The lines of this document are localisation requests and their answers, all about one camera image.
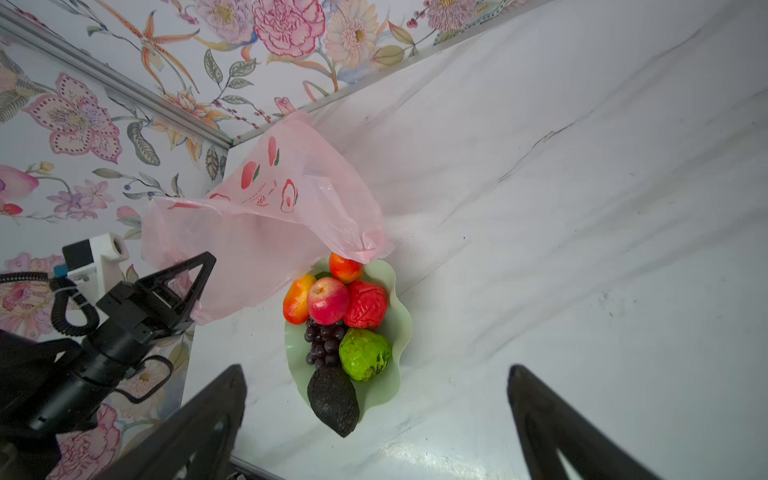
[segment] metal trim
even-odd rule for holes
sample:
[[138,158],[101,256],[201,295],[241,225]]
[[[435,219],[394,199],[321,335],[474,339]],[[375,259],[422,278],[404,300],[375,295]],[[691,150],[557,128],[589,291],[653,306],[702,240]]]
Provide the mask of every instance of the metal trim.
[[168,104],[160,95],[152,93],[74,46],[61,42],[59,37],[43,30],[31,20],[22,17],[4,5],[0,5],[0,29],[19,37],[38,50],[83,72],[138,104],[163,115],[191,134],[227,150],[234,145],[234,140],[229,135]]

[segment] red fruit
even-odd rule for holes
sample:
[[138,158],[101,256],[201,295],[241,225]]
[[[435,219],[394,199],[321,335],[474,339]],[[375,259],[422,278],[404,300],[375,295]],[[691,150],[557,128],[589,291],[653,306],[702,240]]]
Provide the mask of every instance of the red fruit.
[[351,283],[347,290],[349,290],[349,309],[344,315],[344,323],[358,329],[375,329],[381,325],[386,313],[386,290],[368,282]]
[[293,282],[283,300],[283,316],[288,323],[301,325],[310,317],[307,309],[307,297],[310,288],[315,283],[315,277],[305,275]]
[[355,260],[347,260],[335,253],[331,253],[331,257],[328,259],[328,266],[330,266],[331,275],[344,283],[360,280],[362,276],[362,263]]
[[250,187],[251,182],[259,176],[259,164],[250,161],[243,167],[243,177],[240,179],[240,187],[245,190]]
[[349,292],[343,283],[327,276],[312,285],[306,304],[316,322],[330,325],[338,322],[349,308]]

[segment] green custard apple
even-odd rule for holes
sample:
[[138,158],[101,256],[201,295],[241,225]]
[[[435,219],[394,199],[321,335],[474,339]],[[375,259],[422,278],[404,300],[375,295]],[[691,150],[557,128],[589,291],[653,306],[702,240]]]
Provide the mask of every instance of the green custard apple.
[[384,371],[392,358],[386,338],[366,329],[349,329],[339,346],[341,366],[352,380],[367,382]]

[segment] bunch of grapes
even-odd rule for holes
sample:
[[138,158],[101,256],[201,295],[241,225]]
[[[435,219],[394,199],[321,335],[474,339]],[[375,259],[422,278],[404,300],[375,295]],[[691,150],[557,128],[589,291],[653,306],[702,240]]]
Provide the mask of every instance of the bunch of grapes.
[[314,365],[316,369],[325,365],[341,365],[339,345],[348,328],[344,325],[343,320],[339,320],[333,325],[320,325],[313,319],[308,319],[304,339],[308,343],[312,343],[312,346],[310,352],[306,354],[306,362]]

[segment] peach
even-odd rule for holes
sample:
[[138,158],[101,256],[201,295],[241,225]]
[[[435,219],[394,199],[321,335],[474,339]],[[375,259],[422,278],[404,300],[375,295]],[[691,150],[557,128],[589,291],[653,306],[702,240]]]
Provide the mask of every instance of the peach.
[[356,262],[355,260],[347,260],[335,253],[331,253],[331,257],[328,259],[328,265],[331,269],[331,275],[344,283],[352,283],[355,280],[360,280],[360,277],[362,276],[362,263]]
[[288,289],[286,298],[283,300],[283,316],[288,323],[301,325],[310,317],[306,300],[310,287],[314,283],[315,277],[307,274],[293,282],[293,285]]
[[327,276],[312,285],[306,304],[316,322],[330,325],[338,322],[349,308],[349,292],[346,285]]

